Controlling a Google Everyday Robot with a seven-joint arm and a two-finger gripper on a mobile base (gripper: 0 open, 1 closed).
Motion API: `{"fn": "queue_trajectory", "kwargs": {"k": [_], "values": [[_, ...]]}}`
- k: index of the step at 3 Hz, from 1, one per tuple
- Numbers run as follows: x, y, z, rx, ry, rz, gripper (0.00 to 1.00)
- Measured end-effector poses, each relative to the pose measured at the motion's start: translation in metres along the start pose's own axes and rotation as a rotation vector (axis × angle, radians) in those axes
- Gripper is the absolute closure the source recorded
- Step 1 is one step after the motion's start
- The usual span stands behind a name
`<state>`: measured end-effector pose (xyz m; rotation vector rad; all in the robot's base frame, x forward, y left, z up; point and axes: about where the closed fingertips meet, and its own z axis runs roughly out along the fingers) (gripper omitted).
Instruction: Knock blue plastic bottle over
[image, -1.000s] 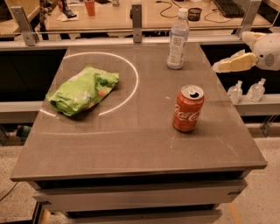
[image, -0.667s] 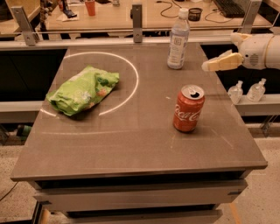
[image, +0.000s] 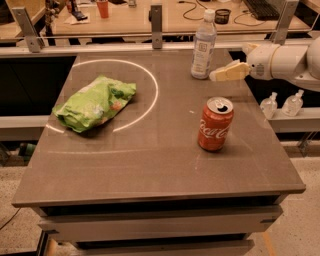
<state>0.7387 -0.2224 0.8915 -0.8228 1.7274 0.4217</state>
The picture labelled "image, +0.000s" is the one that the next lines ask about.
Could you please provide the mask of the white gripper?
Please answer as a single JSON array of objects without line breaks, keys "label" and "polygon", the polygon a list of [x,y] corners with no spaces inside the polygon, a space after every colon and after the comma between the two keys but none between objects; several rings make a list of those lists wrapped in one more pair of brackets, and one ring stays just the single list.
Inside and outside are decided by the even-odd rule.
[{"label": "white gripper", "polygon": [[271,80],[272,59],[279,47],[279,44],[258,46],[258,44],[246,42],[242,45],[242,51],[247,55],[247,63],[230,63],[225,67],[212,71],[209,78],[214,82],[242,80],[250,72],[250,76],[255,79]]}]

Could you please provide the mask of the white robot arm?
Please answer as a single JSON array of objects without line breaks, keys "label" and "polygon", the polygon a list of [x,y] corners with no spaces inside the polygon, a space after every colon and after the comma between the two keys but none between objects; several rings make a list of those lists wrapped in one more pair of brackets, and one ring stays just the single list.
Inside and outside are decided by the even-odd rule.
[{"label": "white robot arm", "polygon": [[234,60],[212,71],[214,82],[235,81],[251,76],[269,81],[282,79],[300,88],[320,91],[320,38],[310,44],[252,44],[242,50],[246,61]]}]

